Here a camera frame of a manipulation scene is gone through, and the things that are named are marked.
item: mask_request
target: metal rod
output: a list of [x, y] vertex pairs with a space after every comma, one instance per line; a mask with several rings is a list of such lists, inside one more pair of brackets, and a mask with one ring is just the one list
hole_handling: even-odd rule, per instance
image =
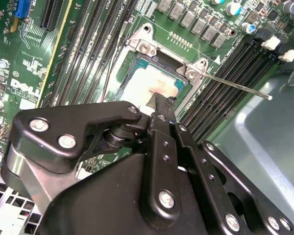
[[236, 84], [234, 82], [230, 82], [230, 81], [227, 81], [227, 80], [224, 80], [224, 79], [221, 79], [219, 77], [215, 77], [215, 76], [212, 76], [212, 75], [209, 75], [209, 74], [206, 74], [206, 73], [202, 73], [201, 74], [202, 76], [204, 77], [207, 77], [207, 78], [210, 78], [212, 80], [215, 80], [217, 82], [221, 82], [223, 84], [226, 84], [228, 86], [231, 86], [231, 87], [234, 87], [234, 88], [237, 88], [237, 89], [240, 89], [242, 91], [245, 91], [245, 92], [249, 92], [249, 93], [252, 93], [254, 95], [257, 95], [261, 98], [264, 98], [264, 99], [267, 99], [267, 100], [272, 100], [272, 95], [269, 95], [269, 94], [265, 94], [265, 93], [262, 93], [262, 92], [259, 92], [259, 91], [256, 91], [256, 90], [253, 90], [251, 88], [248, 88], [248, 87], [245, 87], [245, 86], [242, 86], [242, 85], [239, 85], [239, 84]]

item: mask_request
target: screw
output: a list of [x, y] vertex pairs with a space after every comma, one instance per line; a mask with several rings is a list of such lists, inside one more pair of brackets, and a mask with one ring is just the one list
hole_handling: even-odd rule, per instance
[[278, 222], [273, 218], [273, 217], [268, 217], [268, 221], [270, 223], [270, 225], [275, 229], [275, 230], [280, 230], [280, 226], [278, 224]]
[[207, 147], [208, 147], [208, 149], [210, 150], [210, 151], [214, 151], [215, 149], [214, 149], [214, 147], [211, 145], [211, 144], [207, 144]]
[[165, 208], [171, 209], [174, 207], [173, 196], [167, 191], [161, 191], [159, 193], [159, 201]]
[[162, 121], [166, 121], [166, 118], [165, 116], [163, 116], [162, 114], [158, 115], [159, 119], [162, 120]]
[[76, 146], [76, 140], [69, 135], [62, 135], [58, 139], [58, 143], [63, 148], [74, 148]]
[[230, 229], [232, 229], [235, 232], [238, 232], [240, 230], [240, 224], [233, 215], [226, 214], [225, 220]]
[[288, 223], [285, 219], [280, 218], [280, 222], [281, 222], [281, 224], [282, 224], [287, 230], [291, 231], [291, 227], [290, 227], [289, 223]]
[[141, 53], [143, 53], [143, 54], [148, 54], [150, 52], [150, 46], [147, 45], [147, 44], [145, 44], [145, 43], [143, 43], [143, 44], [140, 45], [139, 51]]
[[134, 113], [134, 114], [137, 113], [137, 110], [135, 109], [135, 107], [129, 106], [127, 109], [128, 109], [131, 113]]
[[186, 127], [183, 126], [183, 125], [180, 125], [180, 128], [181, 128], [182, 131], [187, 131]]
[[29, 123], [29, 126], [34, 131], [43, 132], [49, 128], [49, 125], [46, 121], [41, 119], [34, 119]]

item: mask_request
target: black clamp tool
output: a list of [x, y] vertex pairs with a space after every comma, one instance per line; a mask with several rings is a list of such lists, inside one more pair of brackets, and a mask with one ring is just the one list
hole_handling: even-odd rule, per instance
[[[294, 235], [294, 225], [211, 142], [197, 146], [174, 101], [151, 116], [125, 101], [26, 110], [13, 121], [6, 183], [44, 214], [43, 235]], [[79, 162], [132, 153], [78, 181]]]

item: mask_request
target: gray metal panel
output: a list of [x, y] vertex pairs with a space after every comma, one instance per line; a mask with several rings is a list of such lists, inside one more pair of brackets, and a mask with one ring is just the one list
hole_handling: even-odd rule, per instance
[[288, 76], [261, 89], [214, 138], [226, 156], [294, 223], [294, 87]]

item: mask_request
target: motherboard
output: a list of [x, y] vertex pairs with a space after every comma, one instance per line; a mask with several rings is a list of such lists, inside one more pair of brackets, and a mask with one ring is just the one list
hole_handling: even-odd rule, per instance
[[0, 151], [20, 110], [153, 93], [201, 142], [251, 97], [203, 73], [258, 89], [293, 59], [294, 0], [0, 0]]

